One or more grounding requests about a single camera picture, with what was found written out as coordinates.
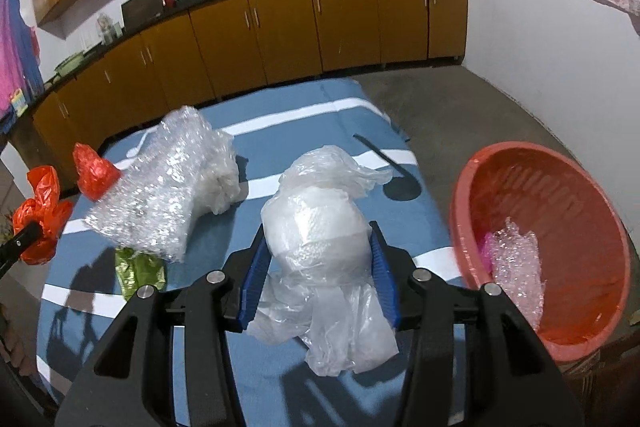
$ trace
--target red plastic basin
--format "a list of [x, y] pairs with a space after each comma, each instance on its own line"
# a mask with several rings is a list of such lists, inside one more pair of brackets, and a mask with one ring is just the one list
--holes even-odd
[[556, 362], [587, 356], [616, 327], [629, 292], [629, 248], [615, 210], [587, 172], [555, 151], [526, 142], [485, 147], [460, 174], [450, 208], [469, 287], [491, 281], [478, 244], [509, 216], [538, 238], [546, 282], [538, 336]]

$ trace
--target bed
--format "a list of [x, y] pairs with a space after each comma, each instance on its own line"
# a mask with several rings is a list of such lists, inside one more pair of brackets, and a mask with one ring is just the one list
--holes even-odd
[[[462, 284], [449, 234], [428, 194], [414, 154], [401, 132], [350, 79], [329, 79], [263, 89], [201, 109], [215, 128], [234, 135], [244, 200], [220, 216], [201, 217], [190, 237], [186, 261], [167, 268], [168, 289], [190, 285], [222, 267], [226, 256], [247, 248], [260, 225], [260, 209], [278, 178], [300, 155], [323, 145], [346, 150], [369, 168], [388, 168], [354, 134], [370, 140], [420, 185], [409, 198], [375, 188], [356, 204], [376, 220], [388, 244], [407, 250], [417, 266]], [[114, 143], [105, 157], [126, 169], [151, 139], [154, 128]], [[62, 400], [82, 363], [124, 305], [114, 276], [113, 244], [82, 223], [91, 203], [81, 196], [58, 244], [42, 294], [38, 370], [49, 392]], [[189, 426], [184, 382], [184, 330], [174, 335], [176, 420]], [[398, 335], [400, 354], [379, 368], [338, 378], [316, 377], [304, 362], [305, 347], [289, 341], [265, 346], [247, 334], [227, 333], [236, 386], [249, 426], [391, 425], [411, 343]], [[455, 393], [450, 423], [462, 420], [464, 357], [456, 330]]]

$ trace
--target plastic bag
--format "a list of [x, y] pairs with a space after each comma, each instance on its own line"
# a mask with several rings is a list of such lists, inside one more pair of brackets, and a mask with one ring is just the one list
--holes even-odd
[[326, 146], [300, 156], [262, 208], [282, 271], [268, 276], [247, 332], [268, 344], [299, 336], [316, 375], [361, 373], [398, 352], [371, 278], [371, 229], [352, 199], [391, 176]]
[[162, 259], [133, 248], [116, 248], [115, 260], [116, 276], [125, 300], [128, 301], [145, 284], [164, 290], [166, 274]]
[[120, 170], [113, 163], [83, 143], [74, 147], [74, 162], [80, 176], [78, 188], [92, 201], [99, 200], [120, 179]]
[[195, 220], [240, 195], [232, 140], [193, 107], [169, 113], [85, 223], [122, 247], [183, 261]]
[[545, 285], [540, 279], [536, 234], [520, 235], [518, 226], [508, 217], [504, 229], [485, 237], [481, 258], [491, 259], [495, 282], [504, 289], [531, 327], [538, 330], [545, 302]]
[[71, 217], [73, 203], [60, 202], [60, 182], [53, 167], [42, 166], [31, 169], [27, 180], [33, 187], [33, 198], [29, 198], [14, 212], [14, 233], [20, 232], [31, 221], [42, 227], [42, 238], [31, 245], [20, 256], [27, 264], [45, 264], [56, 254], [58, 237]]

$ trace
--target green wrapped package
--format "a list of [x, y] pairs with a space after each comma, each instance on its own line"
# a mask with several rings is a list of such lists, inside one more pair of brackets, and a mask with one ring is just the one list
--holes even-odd
[[122, 296], [129, 300], [140, 286], [150, 284], [164, 290], [166, 275], [164, 261], [153, 254], [133, 248], [116, 248], [116, 275]]

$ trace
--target red plastic bag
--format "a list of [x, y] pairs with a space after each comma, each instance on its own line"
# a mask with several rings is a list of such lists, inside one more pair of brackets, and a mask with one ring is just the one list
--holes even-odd
[[80, 175], [78, 188], [92, 201], [99, 200], [120, 178], [120, 170], [113, 163], [83, 143], [74, 147], [74, 162]]
[[33, 187], [34, 197], [20, 205], [14, 213], [14, 233], [20, 232], [31, 221], [42, 227], [42, 238], [22, 253], [27, 264], [45, 264], [56, 254], [60, 233], [71, 216], [73, 203], [59, 202], [60, 182], [53, 167], [31, 169], [27, 180]]

